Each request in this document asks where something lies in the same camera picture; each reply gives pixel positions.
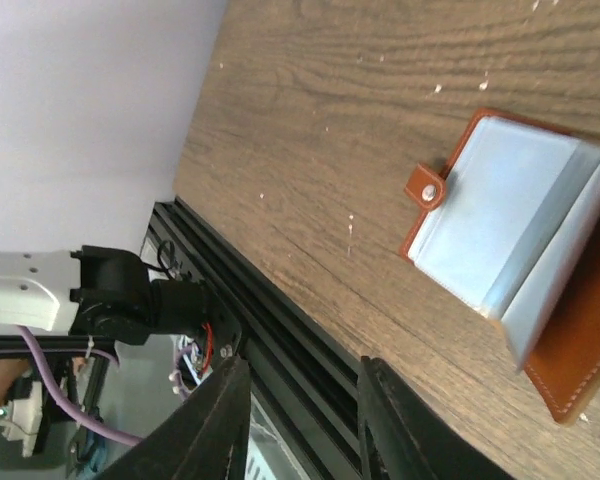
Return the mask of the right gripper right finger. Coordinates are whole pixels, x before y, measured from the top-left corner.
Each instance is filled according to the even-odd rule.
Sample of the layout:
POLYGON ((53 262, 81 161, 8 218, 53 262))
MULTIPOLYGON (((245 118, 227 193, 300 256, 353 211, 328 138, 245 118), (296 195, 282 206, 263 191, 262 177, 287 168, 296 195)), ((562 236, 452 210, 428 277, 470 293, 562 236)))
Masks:
POLYGON ((358 433, 365 479, 509 479, 381 358, 361 358, 358 433))

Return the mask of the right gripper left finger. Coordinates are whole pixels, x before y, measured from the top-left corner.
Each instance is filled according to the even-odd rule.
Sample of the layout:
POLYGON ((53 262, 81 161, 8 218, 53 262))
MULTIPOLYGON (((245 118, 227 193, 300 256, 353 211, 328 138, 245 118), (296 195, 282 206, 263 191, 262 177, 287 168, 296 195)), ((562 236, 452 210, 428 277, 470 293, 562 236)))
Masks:
POLYGON ((104 480, 245 477, 251 379, 244 359, 225 359, 164 423, 98 477, 104 480))

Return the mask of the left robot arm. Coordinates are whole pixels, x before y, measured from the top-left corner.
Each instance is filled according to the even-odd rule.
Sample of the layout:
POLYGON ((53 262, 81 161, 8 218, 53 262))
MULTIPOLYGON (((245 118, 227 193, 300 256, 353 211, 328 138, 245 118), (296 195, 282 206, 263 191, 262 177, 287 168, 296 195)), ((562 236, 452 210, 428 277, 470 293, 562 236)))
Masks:
POLYGON ((132 346, 152 335, 200 338, 207 368, 237 354, 242 339, 203 277, 97 246, 0 251, 0 356, 25 350, 21 327, 45 348, 66 350, 88 337, 132 346))

